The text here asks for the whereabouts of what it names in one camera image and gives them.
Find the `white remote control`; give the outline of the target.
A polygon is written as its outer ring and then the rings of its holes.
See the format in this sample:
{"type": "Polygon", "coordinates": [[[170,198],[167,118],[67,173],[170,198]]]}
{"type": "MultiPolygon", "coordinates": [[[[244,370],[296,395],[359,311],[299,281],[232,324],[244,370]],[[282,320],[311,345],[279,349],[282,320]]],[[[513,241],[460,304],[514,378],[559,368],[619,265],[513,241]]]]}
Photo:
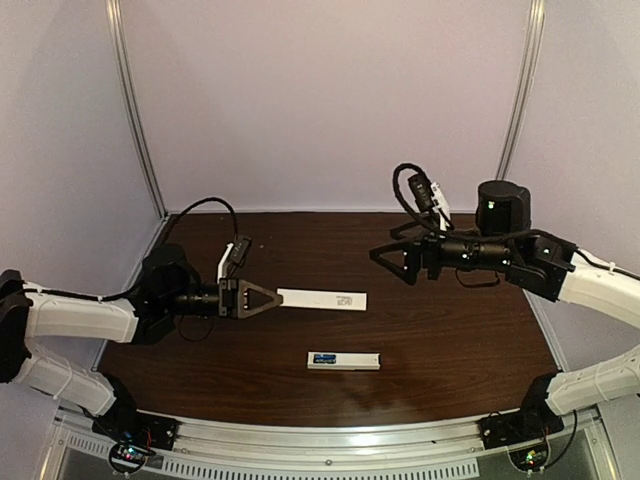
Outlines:
{"type": "Polygon", "coordinates": [[[336,371],[379,371],[381,368],[379,353],[345,353],[345,352],[309,352],[307,356],[308,370],[336,371]],[[336,354],[335,365],[314,365],[314,353],[336,354]]]}

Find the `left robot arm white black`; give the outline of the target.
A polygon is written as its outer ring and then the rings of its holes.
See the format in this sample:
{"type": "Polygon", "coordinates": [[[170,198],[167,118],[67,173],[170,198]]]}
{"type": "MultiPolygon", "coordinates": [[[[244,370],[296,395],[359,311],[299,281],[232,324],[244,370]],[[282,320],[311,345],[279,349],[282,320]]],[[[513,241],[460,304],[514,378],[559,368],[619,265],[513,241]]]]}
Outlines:
{"type": "Polygon", "coordinates": [[[228,274],[205,284],[177,244],[152,250],[134,285],[110,296],[44,288],[7,270],[1,275],[1,381],[23,383],[97,418],[134,413],[137,405],[118,380],[47,351],[36,338],[151,345],[173,330],[177,317],[247,319],[282,303],[280,294],[228,274]]]}

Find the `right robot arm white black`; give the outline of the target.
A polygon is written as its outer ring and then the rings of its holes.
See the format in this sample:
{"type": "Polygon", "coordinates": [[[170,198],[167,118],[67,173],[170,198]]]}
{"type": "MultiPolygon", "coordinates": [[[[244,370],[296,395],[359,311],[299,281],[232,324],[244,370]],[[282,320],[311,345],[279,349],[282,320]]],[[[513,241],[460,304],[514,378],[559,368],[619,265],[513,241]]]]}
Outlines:
{"type": "Polygon", "coordinates": [[[450,268],[488,271],[499,281],[551,302],[579,305],[633,327],[639,325],[639,277],[591,257],[576,244],[531,226],[528,189],[503,180],[481,183],[476,229],[455,230],[439,207],[437,186],[420,174],[409,186],[418,208],[412,222],[390,232],[392,243],[369,257],[408,285],[419,274],[430,280],[450,268]]]}

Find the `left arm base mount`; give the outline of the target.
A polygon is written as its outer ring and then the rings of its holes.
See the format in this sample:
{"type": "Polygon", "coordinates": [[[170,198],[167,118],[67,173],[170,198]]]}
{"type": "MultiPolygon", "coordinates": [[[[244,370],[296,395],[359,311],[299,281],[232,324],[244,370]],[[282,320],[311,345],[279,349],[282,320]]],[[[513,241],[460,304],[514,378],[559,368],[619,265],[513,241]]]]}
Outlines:
{"type": "Polygon", "coordinates": [[[114,442],[107,461],[112,469],[128,477],[139,472],[161,451],[173,449],[179,422],[171,417],[125,410],[103,416],[86,413],[92,420],[92,431],[114,442]]]}

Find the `front aluminium rail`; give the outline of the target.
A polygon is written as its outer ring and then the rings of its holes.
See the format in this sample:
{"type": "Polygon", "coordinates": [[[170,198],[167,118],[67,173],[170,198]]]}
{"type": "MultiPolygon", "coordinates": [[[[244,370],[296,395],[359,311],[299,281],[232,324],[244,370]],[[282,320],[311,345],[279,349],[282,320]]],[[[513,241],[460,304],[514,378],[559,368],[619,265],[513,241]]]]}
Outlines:
{"type": "Polygon", "coordinates": [[[538,472],[514,461],[524,444],[488,449],[477,416],[387,426],[277,427],[175,417],[173,444],[134,479],[619,479],[600,412],[564,419],[532,443],[548,449],[538,472]]]}

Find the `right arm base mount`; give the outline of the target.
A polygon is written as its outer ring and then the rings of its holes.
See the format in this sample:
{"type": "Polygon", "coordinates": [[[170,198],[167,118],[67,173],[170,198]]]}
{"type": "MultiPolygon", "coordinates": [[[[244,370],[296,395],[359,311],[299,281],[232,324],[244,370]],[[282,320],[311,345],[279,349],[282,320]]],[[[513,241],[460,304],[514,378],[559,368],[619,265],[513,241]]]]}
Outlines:
{"type": "Polygon", "coordinates": [[[505,448],[511,466],[527,475],[551,466],[550,436],[564,429],[560,417],[535,410],[492,412],[477,424],[484,449],[505,448]]]}

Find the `right aluminium frame post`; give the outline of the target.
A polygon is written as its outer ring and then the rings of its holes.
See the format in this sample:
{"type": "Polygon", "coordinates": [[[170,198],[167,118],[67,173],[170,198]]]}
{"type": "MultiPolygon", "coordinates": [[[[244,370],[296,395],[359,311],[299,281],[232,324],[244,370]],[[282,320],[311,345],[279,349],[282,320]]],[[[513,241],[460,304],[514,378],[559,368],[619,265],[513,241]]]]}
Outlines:
{"type": "Polygon", "coordinates": [[[545,17],[546,2],[544,0],[530,1],[521,64],[511,114],[495,175],[496,180],[507,179],[513,162],[539,62],[545,17]]]}

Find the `aluminium frame post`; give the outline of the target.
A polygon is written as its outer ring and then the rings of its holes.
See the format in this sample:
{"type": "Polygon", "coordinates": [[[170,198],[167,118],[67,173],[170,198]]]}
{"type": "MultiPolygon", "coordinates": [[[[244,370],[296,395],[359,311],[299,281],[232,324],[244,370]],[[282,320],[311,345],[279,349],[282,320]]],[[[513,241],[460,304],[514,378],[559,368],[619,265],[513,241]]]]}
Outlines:
{"type": "Polygon", "coordinates": [[[117,75],[120,82],[125,114],[129,124],[134,148],[155,214],[158,219],[164,219],[167,215],[167,210],[152,164],[150,151],[144,132],[142,117],[137,101],[133,74],[131,71],[126,44],[124,20],[122,15],[122,2],[118,0],[107,0],[105,4],[107,22],[114,49],[117,75]]]}
{"type": "Polygon", "coordinates": [[[545,17],[546,2],[544,0],[530,1],[521,64],[511,114],[495,175],[496,180],[507,179],[513,162],[539,62],[545,17]]]}

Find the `left aluminium frame post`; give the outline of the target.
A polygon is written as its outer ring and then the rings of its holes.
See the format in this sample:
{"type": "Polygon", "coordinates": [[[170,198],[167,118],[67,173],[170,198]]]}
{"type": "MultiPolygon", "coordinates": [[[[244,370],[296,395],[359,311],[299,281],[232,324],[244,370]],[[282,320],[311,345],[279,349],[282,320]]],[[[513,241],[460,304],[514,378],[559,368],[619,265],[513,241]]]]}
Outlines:
{"type": "Polygon", "coordinates": [[[155,214],[158,219],[164,219],[167,215],[167,210],[152,164],[150,151],[144,132],[142,117],[137,101],[133,74],[131,71],[126,44],[124,20],[122,15],[122,2],[118,0],[107,0],[105,4],[107,22],[114,49],[117,75],[120,82],[125,114],[129,124],[134,148],[155,214]]]}

